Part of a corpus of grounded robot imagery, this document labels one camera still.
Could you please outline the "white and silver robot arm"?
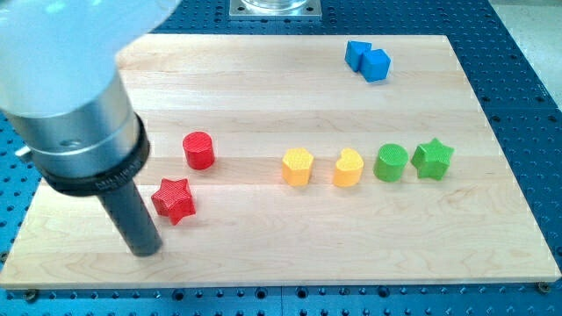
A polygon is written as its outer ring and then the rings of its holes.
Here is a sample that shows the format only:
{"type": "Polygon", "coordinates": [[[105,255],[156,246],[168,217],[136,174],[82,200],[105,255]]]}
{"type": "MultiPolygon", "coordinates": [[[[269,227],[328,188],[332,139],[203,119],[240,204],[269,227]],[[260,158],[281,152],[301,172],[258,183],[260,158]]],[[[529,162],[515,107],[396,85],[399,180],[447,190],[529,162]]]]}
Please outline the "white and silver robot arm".
{"type": "Polygon", "coordinates": [[[24,156],[56,191],[97,197],[134,255],[160,235],[135,186],[149,141],[117,53],[165,21],[177,0],[7,0],[1,4],[1,109],[24,156]]]}

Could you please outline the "clear robot base mount plate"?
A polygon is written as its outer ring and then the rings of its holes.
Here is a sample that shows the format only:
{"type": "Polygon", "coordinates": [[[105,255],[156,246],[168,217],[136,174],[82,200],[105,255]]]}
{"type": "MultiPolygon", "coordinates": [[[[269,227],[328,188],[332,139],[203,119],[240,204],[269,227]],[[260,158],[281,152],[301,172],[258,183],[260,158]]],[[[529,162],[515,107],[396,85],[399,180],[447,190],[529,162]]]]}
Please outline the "clear robot base mount plate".
{"type": "Polygon", "coordinates": [[[320,18],[321,0],[230,0],[231,18],[320,18]]]}

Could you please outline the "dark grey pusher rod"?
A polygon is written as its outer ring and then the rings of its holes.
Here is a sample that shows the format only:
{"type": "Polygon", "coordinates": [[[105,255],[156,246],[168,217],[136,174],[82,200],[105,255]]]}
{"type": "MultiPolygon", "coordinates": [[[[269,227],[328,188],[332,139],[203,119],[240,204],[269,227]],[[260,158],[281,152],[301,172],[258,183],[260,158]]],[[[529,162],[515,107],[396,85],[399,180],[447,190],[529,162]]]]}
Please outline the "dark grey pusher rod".
{"type": "Polygon", "coordinates": [[[134,182],[97,198],[135,256],[151,256],[161,248],[160,234],[134,182]]]}

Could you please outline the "black flange ring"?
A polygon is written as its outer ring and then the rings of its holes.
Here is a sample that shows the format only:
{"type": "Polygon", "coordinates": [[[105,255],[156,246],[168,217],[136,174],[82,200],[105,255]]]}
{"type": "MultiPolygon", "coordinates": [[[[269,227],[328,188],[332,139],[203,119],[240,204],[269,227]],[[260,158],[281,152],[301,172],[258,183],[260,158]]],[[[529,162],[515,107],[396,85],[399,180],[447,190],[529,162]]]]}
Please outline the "black flange ring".
{"type": "Polygon", "coordinates": [[[100,195],[132,182],[146,164],[150,151],[148,135],[141,117],[136,113],[133,114],[139,126],[137,142],[128,156],[114,167],[87,177],[56,176],[37,162],[35,162],[36,169],[54,190],[73,197],[100,195]]]}

